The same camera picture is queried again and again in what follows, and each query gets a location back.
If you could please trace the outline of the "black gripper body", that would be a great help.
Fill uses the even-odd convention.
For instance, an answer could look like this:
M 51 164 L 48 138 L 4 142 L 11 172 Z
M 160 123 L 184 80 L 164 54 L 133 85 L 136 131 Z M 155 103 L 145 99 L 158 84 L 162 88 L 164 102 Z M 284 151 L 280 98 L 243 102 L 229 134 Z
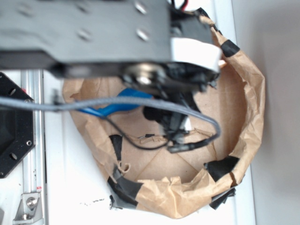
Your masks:
M 151 94 L 154 100 L 145 103 L 144 116 L 157 121 L 173 144 L 182 144 L 186 133 L 184 122 L 188 116 L 209 123 L 215 133 L 197 144 L 209 144 L 220 137 L 220 126 L 211 117 L 201 113 L 195 94 L 214 85 L 219 72 L 188 63 L 139 63 L 124 68 L 121 78 L 132 89 Z

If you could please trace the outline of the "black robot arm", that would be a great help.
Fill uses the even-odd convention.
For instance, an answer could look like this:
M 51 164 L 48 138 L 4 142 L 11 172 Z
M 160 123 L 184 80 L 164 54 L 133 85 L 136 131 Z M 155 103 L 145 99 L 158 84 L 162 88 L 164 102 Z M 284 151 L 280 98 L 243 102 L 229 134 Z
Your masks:
M 119 77 L 192 108 L 219 75 L 221 49 L 198 12 L 172 0 L 3 0 L 0 67 L 56 77 Z

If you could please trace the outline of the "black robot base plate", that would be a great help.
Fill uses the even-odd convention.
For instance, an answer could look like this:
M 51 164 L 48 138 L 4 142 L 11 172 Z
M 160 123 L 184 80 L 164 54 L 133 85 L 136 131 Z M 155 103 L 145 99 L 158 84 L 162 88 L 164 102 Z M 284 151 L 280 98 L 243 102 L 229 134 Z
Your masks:
M 33 99 L 3 72 L 0 96 L 9 100 L 32 102 Z M 6 178 L 35 146 L 32 111 L 0 108 L 0 177 Z

